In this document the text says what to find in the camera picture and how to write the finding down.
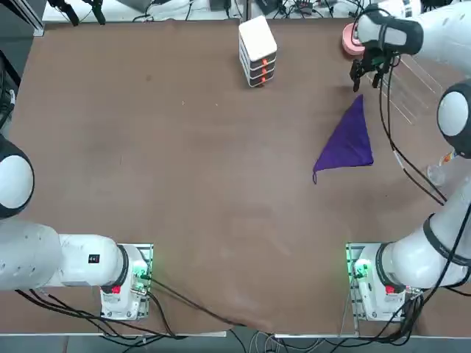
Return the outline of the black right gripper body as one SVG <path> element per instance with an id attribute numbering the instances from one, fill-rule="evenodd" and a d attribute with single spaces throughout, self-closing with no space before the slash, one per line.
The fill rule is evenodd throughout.
<path id="1" fill-rule="evenodd" d="M 357 60 L 361 70 L 378 70 L 384 65 L 390 66 L 396 57 L 393 51 L 365 49 L 361 59 Z"/>

